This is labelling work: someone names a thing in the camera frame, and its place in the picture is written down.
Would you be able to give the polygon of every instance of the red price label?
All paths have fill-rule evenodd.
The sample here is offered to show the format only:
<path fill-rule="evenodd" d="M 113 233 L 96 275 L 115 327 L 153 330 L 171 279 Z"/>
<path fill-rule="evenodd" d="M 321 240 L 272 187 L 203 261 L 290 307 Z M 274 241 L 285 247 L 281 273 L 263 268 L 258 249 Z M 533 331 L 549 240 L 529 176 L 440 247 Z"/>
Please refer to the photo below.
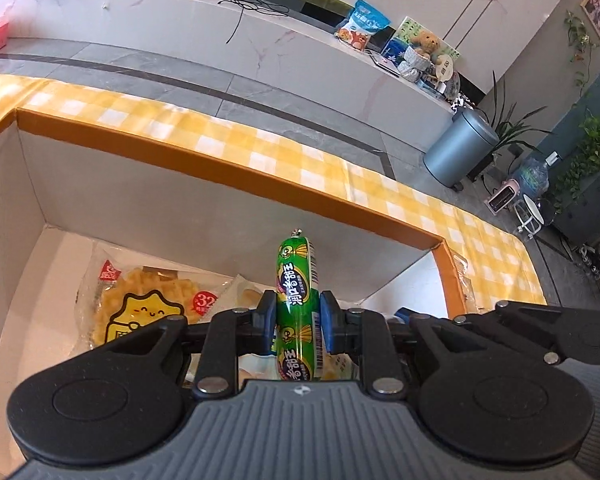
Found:
<path fill-rule="evenodd" d="M 120 271 L 117 270 L 111 262 L 107 260 L 100 271 L 100 279 L 103 282 L 115 282 L 120 277 Z"/>
<path fill-rule="evenodd" d="M 200 314 L 200 316 L 204 316 L 217 299 L 218 297 L 214 293 L 201 290 L 193 297 L 193 310 Z"/>

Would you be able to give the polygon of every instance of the packaged waffle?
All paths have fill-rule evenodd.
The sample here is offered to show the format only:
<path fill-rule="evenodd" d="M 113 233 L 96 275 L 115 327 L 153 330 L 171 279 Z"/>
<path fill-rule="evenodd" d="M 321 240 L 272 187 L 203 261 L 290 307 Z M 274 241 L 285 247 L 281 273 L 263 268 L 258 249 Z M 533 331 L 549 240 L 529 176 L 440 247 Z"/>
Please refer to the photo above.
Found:
<path fill-rule="evenodd" d="M 221 274 L 152 267 L 141 261 L 145 258 L 136 258 L 120 248 L 96 243 L 78 291 L 80 341 L 74 353 L 170 314 L 199 322 L 231 282 Z M 147 260 L 156 261 L 149 256 Z"/>

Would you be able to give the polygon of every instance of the white counter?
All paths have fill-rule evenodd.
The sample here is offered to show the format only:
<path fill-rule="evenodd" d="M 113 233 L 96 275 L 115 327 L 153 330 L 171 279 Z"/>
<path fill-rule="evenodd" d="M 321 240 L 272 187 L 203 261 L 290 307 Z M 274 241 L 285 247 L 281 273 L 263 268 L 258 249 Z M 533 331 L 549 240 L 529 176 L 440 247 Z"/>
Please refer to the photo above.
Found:
<path fill-rule="evenodd" d="M 10 36 L 102 43 L 190 60 L 310 99 L 426 151 L 449 106 L 366 54 L 287 16 L 221 0 L 0 0 Z"/>

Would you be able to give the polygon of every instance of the potted plant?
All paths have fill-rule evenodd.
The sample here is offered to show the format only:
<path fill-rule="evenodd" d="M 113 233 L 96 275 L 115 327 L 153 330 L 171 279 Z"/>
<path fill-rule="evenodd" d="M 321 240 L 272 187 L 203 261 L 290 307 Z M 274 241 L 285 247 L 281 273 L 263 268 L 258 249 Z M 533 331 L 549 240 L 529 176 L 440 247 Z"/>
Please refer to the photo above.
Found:
<path fill-rule="evenodd" d="M 528 142 L 524 140 L 520 140 L 519 137 L 522 134 L 526 134 L 527 132 L 542 132 L 544 134 L 550 134 L 551 132 L 547 130 L 541 130 L 539 128 L 533 128 L 525 123 L 525 121 L 536 114 L 539 114 L 542 110 L 546 108 L 546 106 L 541 106 L 540 108 L 536 108 L 535 110 L 529 112 L 525 116 L 523 116 L 520 120 L 514 122 L 513 121 L 513 112 L 516 110 L 517 103 L 513 103 L 509 107 L 509 111 L 505 114 L 505 106 L 507 101 L 507 82 L 504 77 L 502 78 L 502 104 L 500 105 L 500 110 L 498 111 L 498 84 L 496 82 L 496 74 L 492 72 L 493 76 L 493 117 L 490 119 L 489 116 L 478 108 L 478 111 L 484 114 L 487 123 L 493 128 L 493 131 L 498 136 L 499 142 L 491 149 L 489 154 L 483 158 L 467 175 L 467 177 L 475 182 L 475 179 L 492 163 L 494 162 L 494 154 L 501 148 L 505 146 L 509 146 L 511 144 L 522 144 L 523 146 L 528 147 L 535 152 L 538 149 L 535 146 L 532 146 Z"/>
<path fill-rule="evenodd" d="M 563 202 L 578 198 L 580 183 L 584 178 L 600 171 L 600 117 L 587 109 L 580 127 L 585 136 L 579 142 L 577 152 L 570 157 L 567 171 L 561 174 L 550 188 L 558 212 L 562 211 Z"/>

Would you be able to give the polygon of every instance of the gray tile floor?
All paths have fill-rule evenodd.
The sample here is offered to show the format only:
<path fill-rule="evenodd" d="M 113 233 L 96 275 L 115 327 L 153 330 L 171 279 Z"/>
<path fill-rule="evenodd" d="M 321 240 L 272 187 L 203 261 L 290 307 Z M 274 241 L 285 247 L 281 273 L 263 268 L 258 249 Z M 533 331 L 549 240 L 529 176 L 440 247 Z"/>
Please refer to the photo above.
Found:
<path fill-rule="evenodd" d="M 10 39 L 0 51 L 0 73 L 49 77 L 168 102 L 208 115 L 275 132 L 333 153 L 359 166 L 435 196 L 507 232 L 508 213 L 494 217 L 482 204 L 497 182 L 464 182 L 456 193 L 433 178 L 422 153 L 367 124 L 308 99 L 208 66 L 100 44 Z M 600 310 L 600 292 L 590 276 L 568 259 L 555 237 L 525 241 L 549 304 Z"/>

